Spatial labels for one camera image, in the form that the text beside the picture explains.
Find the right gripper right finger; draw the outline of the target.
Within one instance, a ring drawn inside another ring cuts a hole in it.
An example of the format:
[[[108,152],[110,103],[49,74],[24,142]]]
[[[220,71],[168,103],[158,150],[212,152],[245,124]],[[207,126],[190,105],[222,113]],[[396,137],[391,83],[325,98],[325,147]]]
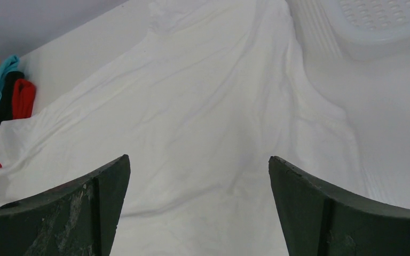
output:
[[[410,255],[410,209],[357,195],[286,160],[269,160],[290,255]]]

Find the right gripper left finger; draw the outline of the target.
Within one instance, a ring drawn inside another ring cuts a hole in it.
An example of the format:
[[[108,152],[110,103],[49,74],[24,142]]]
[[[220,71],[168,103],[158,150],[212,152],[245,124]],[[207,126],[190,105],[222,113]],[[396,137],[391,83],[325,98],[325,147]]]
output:
[[[123,155],[0,207],[0,255],[109,255],[130,180]]]

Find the white t shirt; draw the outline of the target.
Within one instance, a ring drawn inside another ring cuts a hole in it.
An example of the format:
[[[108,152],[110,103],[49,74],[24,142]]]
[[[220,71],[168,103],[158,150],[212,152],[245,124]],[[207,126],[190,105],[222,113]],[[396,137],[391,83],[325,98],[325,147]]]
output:
[[[127,154],[112,255],[286,255],[268,161],[366,195],[343,109],[309,82],[285,1],[153,1],[146,37],[0,127],[9,199]]]

